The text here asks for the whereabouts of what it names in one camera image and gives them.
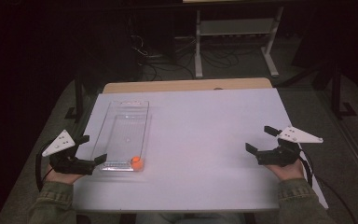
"clear plastic container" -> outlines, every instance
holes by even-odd
[[[142,171],[149,102],[111,102],[93,156],[107,153],[101,171]]]

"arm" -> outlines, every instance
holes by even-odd
[[[29,211],[28,223],[76,223],[76,211],[72,208],[73,184],[81,176],[52,170]]]
[[[301,161],[284,167],[266,165],[280,180],[278,200],[279,221],[284,224],[333,224],[318,196],[304,178]]]

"orange ball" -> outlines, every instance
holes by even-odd
[[[134,156],[131,159],[131,167],[134,171],[142,171],[144,169],[144,161],[139,156]]]

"sleeve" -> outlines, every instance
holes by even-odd
[[[46,182],[28,213],[28,223],[76,223],[73,192],[73,185]]]
[[[333,224],[319,198],[305,179],[290,179],[279,184],[279,221],[284,224]]]

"white tabletop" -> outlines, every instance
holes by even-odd
[[[74,207],[80,211],[242,211],[278,208],[278,179],[245,150],[245,143],[275,148],[264,126],[283,129],[290,119],[276,89],[165,91],[101,94],[78,149],[92,150],[112,101],[148,101],[145,169],[102,172],[78,180]],[[314,189],[324,207],[317,182]]]

